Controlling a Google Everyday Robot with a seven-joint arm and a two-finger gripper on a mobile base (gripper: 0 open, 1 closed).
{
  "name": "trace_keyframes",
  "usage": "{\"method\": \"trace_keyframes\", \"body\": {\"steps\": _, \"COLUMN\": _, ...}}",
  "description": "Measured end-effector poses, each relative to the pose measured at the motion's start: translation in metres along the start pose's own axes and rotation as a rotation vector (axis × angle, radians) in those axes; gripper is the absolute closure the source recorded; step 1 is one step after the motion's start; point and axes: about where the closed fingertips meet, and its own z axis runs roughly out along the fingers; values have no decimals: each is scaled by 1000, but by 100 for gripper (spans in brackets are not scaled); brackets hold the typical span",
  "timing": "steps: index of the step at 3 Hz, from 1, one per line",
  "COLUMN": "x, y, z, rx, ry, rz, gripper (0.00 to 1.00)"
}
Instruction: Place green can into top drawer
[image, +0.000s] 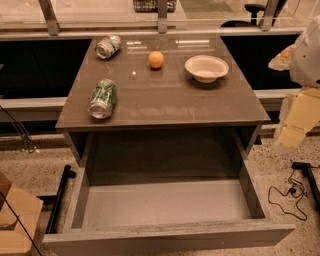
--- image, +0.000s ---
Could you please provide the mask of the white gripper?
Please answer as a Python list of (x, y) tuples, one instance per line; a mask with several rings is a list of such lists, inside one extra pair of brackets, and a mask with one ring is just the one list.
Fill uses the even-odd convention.
[(293, 45), (272, 58), (268, 67), (289, 70), (293, 82), (310, 86), (296, 95), (287, 95), (281, 105), (275, 146), (293, 149), (320, 122), (320, 90), (316, 89), (320, 87), (320, 16), (310, 22)]

